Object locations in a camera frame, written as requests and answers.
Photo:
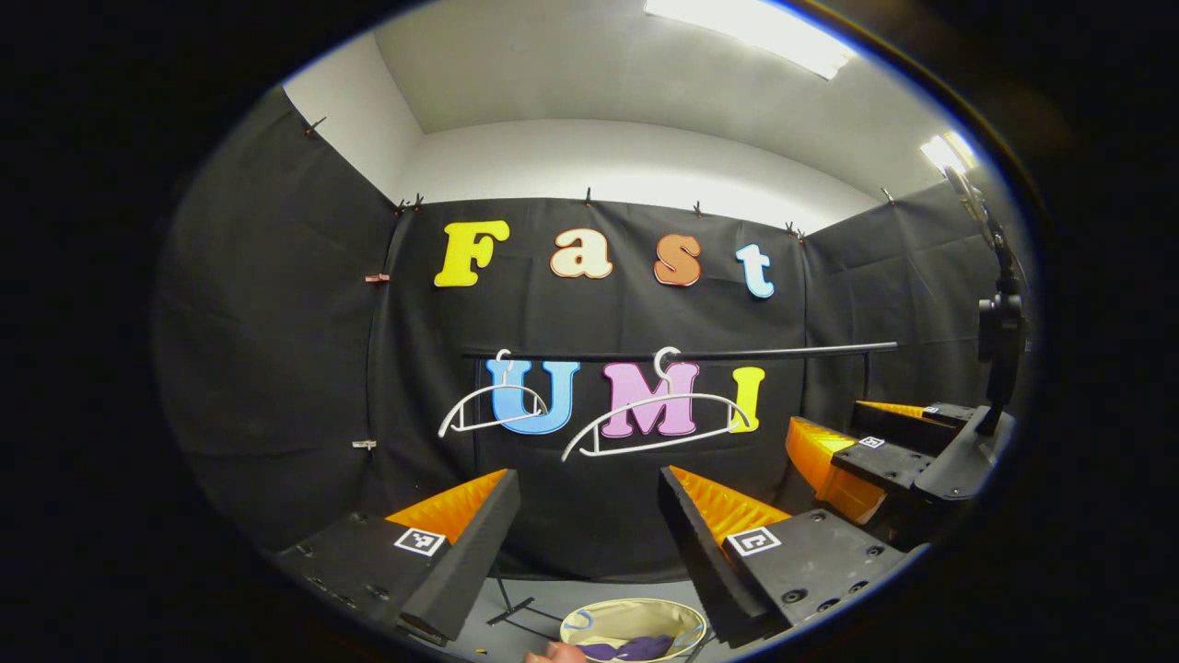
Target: clothing rack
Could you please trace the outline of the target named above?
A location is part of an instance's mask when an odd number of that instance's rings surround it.
[[[825,356],[861,355],[864,357],[864,387],[862,399],[868,399],[868,385],[871,379],[871,355],[890,353],[897,349],[896,341],[885,343],[859,343],[855,346],[818,346],[814,348],[778,348],[763,350],[725,350],[725,352],[681,352],[672,353],[677,360],[743,360],[743,359],[815,359]],[[499,349],[470,348],[462,350],[468,359],[492,359]],[[650,359],[650,354],[639,353],[512,353],[512,359],[562,359],[566,361],[640,361]]]

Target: black fabric backdrop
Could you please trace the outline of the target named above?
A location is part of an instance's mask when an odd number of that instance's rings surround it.
[[[443,227],[462,221],[505,219],[511,237],[496,242],[479,282],[437,288],[447,248]],[[556,235],[590,228],[606,236],[613,271],[600,280],[562,278],[548,261]],[[668,234],[702,245],[703,274],[690,287],[656,281],[656,244]],[[750,294],[735,251],[758,243],[770,257],[768,300]],[[522,504],[503,550],[505,571],[587,578],[678,577],[674,544],[654,501],[658,468],[674,464],[766,501],[786,467],[783,453],[789,413],[802,396],[801,361],[702,361],[693,390],[736,398],[732,370],[762,367],[758,429],[637,454],[586,458],[560,454],[586,424],[611,409],[606,362],[586,363],[573,375],[573,413],[546,435],[501,427],[470,433],[437,428],[452,406],[476,386],[490,383],[485,360],[462,349],[509,348],[553,360],[578,353],[627,353],[648,385],[657,385],[652,355],[680,350],[724,352],[790,348],[803,343],[802,247],[783,231],[694,212],[558,199],[468,201],[423,205],[403,221],[389,251],[387,296],[374,323],[369,372],[373,433],[377,453],[422,479],[423,497],[474,474],[514,467]],[[540,361],[526,385],[549,400]],[[490,418],[488,400],[482,420]],[[474,405],[468,406],[474,412]],[[699,432],[727,424],[722,403],[693,401]],[[608,440],[606,448],[663,439]],[[588,439],[580,446],[590,444]]]
[[[1034,251],[997,182],[969,173],[1023,265],[1029,347],[1039,313]],[[979,300],[990,298],[999,261],[949,183],[881,205],[808,236],[806,344],[897,341],[870,357],[869,399],[984,405],[989,365],[977,360]],[[1032,382],[1030,355],[1007,409],[1019,414]],[[805,416],[845,429],[863,389],[861,357],[806,360]]]
[[[349,508],[391,512],[514,467],[522,506],[503,549],[507,575],[680,578],[654,503],[657,468],[679,465],[793,508],[782,501],[799,494],[783,451],[789,418],[843,427],[862,388],[858,357],[699,361],[694,390],[730,399],[735,368],[765,370],[757,431],[638,454],[574,452],[562,464],[568,440],[610,409],[605,362],[582,362],[572,418],[552,434],[493,427],[439,439],[453,403],[490,380],[483,360],[462,357],[465,349],[556,361],[567,353],[633,353],[654,385],[651,355],[665,346],[724,352],[898,341],[898,352],[872,357],[870,398],[983,401],[977,300],[994,293],[997,262],[946,184],[804,244],[750,222],[571,199],[426,204],[401,216],[394,231],[399,217],[387,201],[304,127],[276,90],[225,140],[177,210],[156,298],[157,370],[178,444],[212,503],[263,547],[290,545]],[[1016,234],[1000,188],[980,186]],[[448,239],[442,228],[494,219],[508,223],[511,237],[494,243],[486,268],[475,268],[479,282],[436,288]],[[555,236],[574,228],[607,237],[612,274],[551,271]],[[696,284],[656,281],[656,244],[667,234],[700,242]],[[768,300],[749,293],[733,256],[749,243],[771,260],[765,276],[776,291]],[[1025,252],[1025,267],[1030,262]],[[391,280],[364,282],[377,271]],[[548,400],[540,360],[526,385]],[[472,403],[468,413],[488,420],[488,403]],[[720,403],[693,403],[698,431],[726,424]],[[364,439],[377,441],[371,453],[351,447]],[[635,429],[604,438],[604,446],[656,439],[663,438]]]
[[[160,257],[152,342],[177,444],[264,547],[332,521],[378,483],[368,439],[373,310],[395,217],[282,88],[200,169]]]

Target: letter m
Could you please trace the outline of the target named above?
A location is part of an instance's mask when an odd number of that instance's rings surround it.
[[[671,379],[671,385],[667,383],[667,380],[659,380],[659,386],[652,390],[647,387],[647,381],[643,378],[638,365],[606,365],[602,374],[611,382],[610,409],[618,409],[654,396],[691,393],[692,381],[699,375],[700,367],[694,363],[673,363],[666,373]],[[659,434],[661,435],[686,435],[696,431],[696,422],[692,421],[692,399],[674,399],[640,405],[633,409],[620,412],[611,416],[610,421],[602,426],[601,434],[607,438],[625,438],[633,433],[634,428],[628,421],[630,414],[634,415],[634,421],[644,435],[654,428],[660,415],[663,415],[663,422],[659,424]]]

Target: white wall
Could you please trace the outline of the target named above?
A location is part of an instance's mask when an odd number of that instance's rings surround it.
[[[529,120],[424,136],[395,199],[584,198],[691,209],[804,232],[880,203],[831,176],[740,143],[651,124]]]
[[[291,103],[316,132],[394,202],[422,129],[367,32],[283,83]]]
[[[364,33],[283,88],[316,131],[396,202],[593,198],[691,209],[804,232],[878,203],[757,147],[652,124],[561,119],[468,126],[423,136]]]

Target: ceiling light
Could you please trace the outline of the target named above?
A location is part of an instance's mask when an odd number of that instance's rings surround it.
[[[943,136],[934,136],[929,143],[921,146],[921,151],[924,152],[929,163],[934,164],[934,168],[942,171],[942,175],[946,173],[946,169],[954,169],[960,173],[967,171],[967,165],[962,160],[962,157],[954,151],[954,147],[950,146]]]
[[[713,29],[785,58],[826,80],[851,48],[779,5],[763,0],[646,0],[648,14]]]

